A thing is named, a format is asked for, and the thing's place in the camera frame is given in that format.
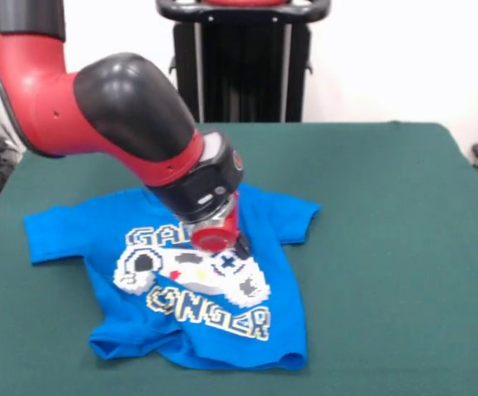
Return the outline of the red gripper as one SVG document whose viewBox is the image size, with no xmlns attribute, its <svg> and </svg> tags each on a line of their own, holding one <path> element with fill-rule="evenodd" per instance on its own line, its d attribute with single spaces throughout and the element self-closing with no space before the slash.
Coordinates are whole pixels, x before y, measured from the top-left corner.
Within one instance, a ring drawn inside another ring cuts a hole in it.
<svg viewBox="0 0 478 396">
<path fill-rule="evenodd" d="M 208 219 L 189 225 L 194 247 L 205 252 L 221 252 L 234 248 L 241 260 L 250 258 L 250 243 L 239 231 L 239 193 L 233 192 Z"/>
</svg>

